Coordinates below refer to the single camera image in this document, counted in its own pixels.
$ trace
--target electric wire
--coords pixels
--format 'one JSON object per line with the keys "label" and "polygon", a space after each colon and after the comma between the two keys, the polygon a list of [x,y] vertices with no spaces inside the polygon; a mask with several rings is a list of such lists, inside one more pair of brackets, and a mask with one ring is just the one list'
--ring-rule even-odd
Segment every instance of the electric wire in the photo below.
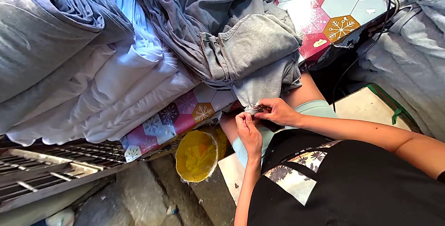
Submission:
{"label": "electric wire", "polygon": [[[398,0],[395,0],[395,12],[394,14],[391,16],[391,18],[397,13],[398,11],[398,7],[399,7],[400,3],[398,2]],[[354,62],[352,64],[349,65],[349,67],[343,72],[343,74],[340,76],[340,78],[338,79],[338,81],[336,82],[336,84],[334,85],[334,90],[332,91],[332,106],[334,108],[334,112],[336,112],[336,108],[335,108],[335,93],[337,90],[337,87],[341,81],[341,79],[343,78],[343,76],[345,76],[345,74],[348,72],[348,70],[361,58],[363,57],[363,55],[365,55],[373,46],[375,46],[375,44],[377,43],[377,41],[380,39],[380,37],[382,36],[383,32],[385,31],[385,26],[387,24],[387,22],[390,20],[389,18],[389,12],[391,10],[391,0],[387,0],[387,9],[386,9],[386,15],[385,15],[385,21],[383,22],[382,25],[382,30],[379,33],[379,36],[377,36],[376,40],[374,41],[374,43],[372,43],[372,45],[370,47],[368,47],[368,49],[366,49],[360,56],[357,57],[357,59],[354,60]]]}

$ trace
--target scissors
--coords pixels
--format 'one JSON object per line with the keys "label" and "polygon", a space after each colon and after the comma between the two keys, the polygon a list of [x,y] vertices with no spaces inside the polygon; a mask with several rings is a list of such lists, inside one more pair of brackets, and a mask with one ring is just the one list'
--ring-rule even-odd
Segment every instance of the scissors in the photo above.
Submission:
{"label": "scissors", "polygon": [[262,112],[264,110],[268,112],[272,112],[272,107],[262,104],[251,104],[254,110],[258,110],[259,112]]}

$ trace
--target black cable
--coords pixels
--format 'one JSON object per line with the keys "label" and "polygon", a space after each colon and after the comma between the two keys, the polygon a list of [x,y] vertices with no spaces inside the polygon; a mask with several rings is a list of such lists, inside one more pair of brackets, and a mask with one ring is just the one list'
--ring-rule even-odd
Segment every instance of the black cable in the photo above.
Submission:
{"label": "black cable", "polygon": [[377,41],[380,39],[380,37],[382,36],[383,32],[385,31],[385,26],[386,23],[388,22],[388,17],[389,17],[389,11],[391,9],[391,0],[388,0],[387,3],[387,9],[386,9],[386,15],[385,15],[385,21],[383,22],[383,26],[382,26],[382,30],[379,34],[379,36],[377,37],[377,39],[374,41],[374,43],[372,43],[372,45],[370,47],[368,47],[368,49],[366,49],[360,56],[357,57],[357,59],[354,60],[354,62],[349,65],[349,67],[343,72],[343,74],[340,76],[340,78],[338,79],[337,83],[334,86],[334,90],[332,91],[332,106],[334,108],[334,112],[336,112],[335,109],[335,91],[337,90],[337,86],[339,85],[341,79],[343,78],[343,76],[348,72],[348,70],[361,58],[363,57],[363,55],[365,55],[373,46],[375,46],[375,44],[377,43]]}

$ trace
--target hand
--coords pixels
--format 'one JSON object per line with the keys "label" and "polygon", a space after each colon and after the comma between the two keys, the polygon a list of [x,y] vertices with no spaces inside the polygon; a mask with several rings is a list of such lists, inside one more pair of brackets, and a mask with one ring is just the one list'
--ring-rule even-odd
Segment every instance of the hand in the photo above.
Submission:
{"label": "hand", "polygon": [[248,158],[260,159],[263,137],[252,121],[252,115],[242,112],[235,117],[238,136],[248,152]]}
{"label": "hand", "polygon": [[259,101],[259,104],[270,106],[272,111],[263,109],[262,112],[255,113],[255,118],[267,119],[280,126],[295,127],[303,116],[287,105],[281,98],[263,98]]}

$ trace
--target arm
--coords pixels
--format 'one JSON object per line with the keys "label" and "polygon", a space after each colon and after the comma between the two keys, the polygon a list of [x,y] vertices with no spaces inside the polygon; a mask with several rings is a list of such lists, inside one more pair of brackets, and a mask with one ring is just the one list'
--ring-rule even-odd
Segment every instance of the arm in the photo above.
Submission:
{"label": "arm", "polygon": [[260,165],[261,157],[252,160],[248,158],[241,193],[239,194],[238,205],[236,206],[234,226],[245,226],[248,224],[250,199],[252,197],[253,187],[255,187],[260,176]]}
{"label": "arm", "polygon": [[264,102],[272,107],[272,112],[259,113],[255,117],[269,117],[277,124],[307,129],[336,140],[352,139],[377,145],[432,178],[437,178],[445,170],[445,144],[436,139],[367,121],[302,115],[279,98],[264,99]]}
{"label": "arm", "polygon": [[242,144],[248,153],[248,163],[244,172],[241,193],[235,212],[235,226],[246,226],[248,224],[249,205],[253,188],[259,179],[261,172],[261,147],[263,138],[252,122],[252,116],[246,112],[237,115],[236,126]]}

